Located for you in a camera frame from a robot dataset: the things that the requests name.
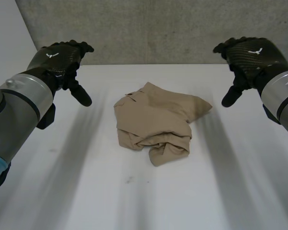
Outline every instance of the white table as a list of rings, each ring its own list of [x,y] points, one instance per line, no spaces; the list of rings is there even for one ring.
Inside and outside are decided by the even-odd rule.
[[[227,65],[82,66],[89,108],[55,96],[55,123],[36,129],[0,188],[0,230],[288,230],[288,133],[255,90],[231,108]],[[118,145],[114,103],[147,81],[202,97],[189,157],[154,167]]]

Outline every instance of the crumpled cloth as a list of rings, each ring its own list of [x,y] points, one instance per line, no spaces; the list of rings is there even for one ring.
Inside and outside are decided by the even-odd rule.
[[[192,138],[188,123],[211,108],[199,97],[166,91],[148,82],[114,105],[119,144],[132,150],[152,146],[149,158],[154,166],[187,157]]]

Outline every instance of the concrete wall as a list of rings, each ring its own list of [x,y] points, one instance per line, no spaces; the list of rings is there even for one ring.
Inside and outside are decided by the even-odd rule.
[[[213,48],[267,37],[288,58],[288,0],[16,0],[37,48],[86,41],[83,64],[224,63]]]

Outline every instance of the black carbon fiber glove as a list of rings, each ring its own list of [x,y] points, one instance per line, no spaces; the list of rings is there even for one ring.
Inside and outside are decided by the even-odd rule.
[[[39,71],[38,75],[54,91],[53,94],[61,88],[69,89],[78,102],[84,106],[90,106],[92,104],[90,96],[75,77],[85,53],[93,51],[94,49],[86,42],[77,43],[71,40],[54,43],[51,46],[42,47],[35,54],[25,73]]]
[[[288,68],[288,63],[278,48],[265,38],[231,38],[220,43],[213,50],[220,53],[231,71],[235,73],[233,86],[222,100],[224,107],[232,106],[242,95],[242,91],[257,88],[256,78],[267,67],[278,65]]]

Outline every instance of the bird logo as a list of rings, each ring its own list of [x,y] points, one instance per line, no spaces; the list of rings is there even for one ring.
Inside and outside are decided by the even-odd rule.
[[[47,55],[47,57],[49,57],[49,58],[52,58],[52,57],[54,57],[54,56],[56,56],[56,55],[58,55],[59,53],[56,53],[56,54],[54,54],[54,55],[52,55],[52,54],[46,54]]]
[[[260,48],[258,51],[248,51],[248,52],[251,53],[251,54],[258,54],[259,55],[262,50],[263,49]]]

